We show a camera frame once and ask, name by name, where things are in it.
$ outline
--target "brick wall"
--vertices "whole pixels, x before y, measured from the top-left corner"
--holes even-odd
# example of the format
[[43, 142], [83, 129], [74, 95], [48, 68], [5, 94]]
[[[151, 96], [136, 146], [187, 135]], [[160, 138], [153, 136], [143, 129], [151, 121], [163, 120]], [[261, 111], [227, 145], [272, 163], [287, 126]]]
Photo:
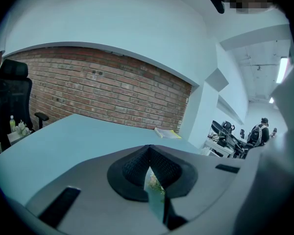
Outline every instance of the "brick wall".
[[29, 110], [53, 123], [73, 113], [141, 128], [178, 132], [191, 85], [127, 56], [80, 47], [41, 48], [7, 57], [27, 63]]

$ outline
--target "chair armrest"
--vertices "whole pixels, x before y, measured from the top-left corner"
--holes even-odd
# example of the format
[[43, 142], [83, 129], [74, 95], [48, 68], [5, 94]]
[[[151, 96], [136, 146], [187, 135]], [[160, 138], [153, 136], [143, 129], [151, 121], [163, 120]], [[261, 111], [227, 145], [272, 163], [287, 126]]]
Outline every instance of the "chair armrest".
[[36, 112], [36, 113], [35, 113], [35, 116], [36, 116], [37, 118], [39, 118], [39, 120], [42, 120], [42, 121], [47, 121], [47, 120], [49, 120], [49, 117], [48, 117], [46, 114], [42, 113], [42, 112]]

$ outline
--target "backpack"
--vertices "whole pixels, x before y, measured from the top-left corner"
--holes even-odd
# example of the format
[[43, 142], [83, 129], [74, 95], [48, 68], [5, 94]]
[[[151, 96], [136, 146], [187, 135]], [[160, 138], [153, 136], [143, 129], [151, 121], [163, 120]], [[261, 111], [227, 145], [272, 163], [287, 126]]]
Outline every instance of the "backpack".
[[263, 129], [267, 128], [266, 126], [261, 126], [259, 127], [258, 125], [256, 126], [255, 129], [251, 131], [251, 133], [248, 135], [247, 138], [247, 143], [254, 144], [254, 147], [257, 147], [261, 144], [261, 138], [263, 135]]

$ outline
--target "water bottle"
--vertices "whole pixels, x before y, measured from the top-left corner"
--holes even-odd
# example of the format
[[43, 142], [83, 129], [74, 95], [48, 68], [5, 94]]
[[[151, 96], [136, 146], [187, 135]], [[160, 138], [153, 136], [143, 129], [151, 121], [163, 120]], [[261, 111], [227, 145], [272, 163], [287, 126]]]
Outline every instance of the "water bottle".
[[13, 119], [13, 115], [11, 115], [10, 128], [11, 128], [11, 133], [15, 132], [15, 120]]

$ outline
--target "ceiling light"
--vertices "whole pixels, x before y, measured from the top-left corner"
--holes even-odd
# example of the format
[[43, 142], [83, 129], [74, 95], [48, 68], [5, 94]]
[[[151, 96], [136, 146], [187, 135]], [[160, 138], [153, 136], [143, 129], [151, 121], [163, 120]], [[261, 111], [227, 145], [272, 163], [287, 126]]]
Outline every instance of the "ceiling light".
[[281, 58], [279, 74], [278, 74], [278, 78], [276, 79], [276, 82], [278, 84], [282, 83], [287, 65], [288, 65], [288, 58]]

